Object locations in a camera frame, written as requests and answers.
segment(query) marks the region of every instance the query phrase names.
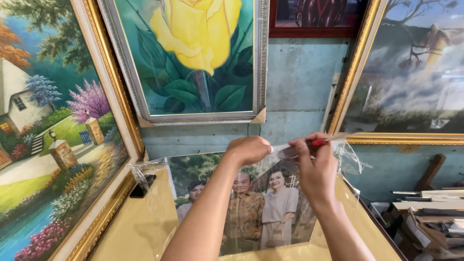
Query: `yellow tabletop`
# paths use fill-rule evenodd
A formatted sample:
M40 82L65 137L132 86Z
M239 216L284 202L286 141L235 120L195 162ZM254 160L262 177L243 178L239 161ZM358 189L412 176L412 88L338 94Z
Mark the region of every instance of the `yellow tabletop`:
M151 196L128 198L107 228L104 237L89 258L91 261L158 261L174 234L177 220L168 172L159 166ZM361 238L377 261L400 261L393 247L369 218L341 178L335 185L336 196ZM311 239L285 247L219 257L219 261L325 261L331 260L319 221Z

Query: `house window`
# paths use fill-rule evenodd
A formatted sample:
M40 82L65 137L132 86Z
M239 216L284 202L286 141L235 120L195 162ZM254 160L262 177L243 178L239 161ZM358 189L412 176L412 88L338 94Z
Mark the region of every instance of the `house window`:
M6 134L13 132L13 129L10 127L10 125L8 125L8 123L0 124L0 128Z
M22 111L22 110L24 110L26 108L26 106L24 105L23 100L21 100L21 98L19 98L19 97L14 98L13 101L14 101L14 104L16 104L16 106L18 107L19 111Z

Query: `blue wall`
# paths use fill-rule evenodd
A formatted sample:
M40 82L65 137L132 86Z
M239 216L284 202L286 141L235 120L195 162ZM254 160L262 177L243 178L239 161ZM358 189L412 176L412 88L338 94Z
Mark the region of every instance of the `blue wall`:
M345 39L270 39L266 90L266 121L261 136L272 144L285 144L312 131L320 131L335 73L342 68L348 45ZM142 128L150 159L224 151L233 139L247 135L247 124L162 126ZM249 125L249 135L259 127ZM404 154L397 146L354 146L361 161L372 165L362 175L349 176L361 195L391 201L390 190L412 190L437 153L448 157L434 180L437 187L464 180L464 147L423 146Z

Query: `woman in gray dress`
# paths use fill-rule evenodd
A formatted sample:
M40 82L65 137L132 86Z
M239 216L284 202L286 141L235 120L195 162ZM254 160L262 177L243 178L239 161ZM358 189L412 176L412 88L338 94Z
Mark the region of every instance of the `woman in gray dress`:
M187 187L189 203L182 204L177 208L177 218L179 219L179 224L187 215L187 212L192 207L192 204L195 203L195 201L198 198L198 195L200 195L205 185L206 182L197 180L190 183L190 185Z
M269 186L272 191L264 196L260 249L291 244L291 220L298 204L298 190L285 186L281 171L270 175Z

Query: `green lawn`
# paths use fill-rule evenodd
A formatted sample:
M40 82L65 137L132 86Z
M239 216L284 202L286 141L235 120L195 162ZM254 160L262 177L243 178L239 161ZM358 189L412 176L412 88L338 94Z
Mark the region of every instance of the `green lawn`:
M52 128L52 131L57 135L57 139L66 140L70 147L82 144L82 139L79 132L86 130L85 124L79 125L72 121L72 117L64 120L62 123ZM44 134L44 149L40 153L41 156L47 155L50 152L48 148L53 143L53 139L48 135L48 131Z
M51 176L50 174L8 185L0 185L0 212L16 207L24 198L43 188Z

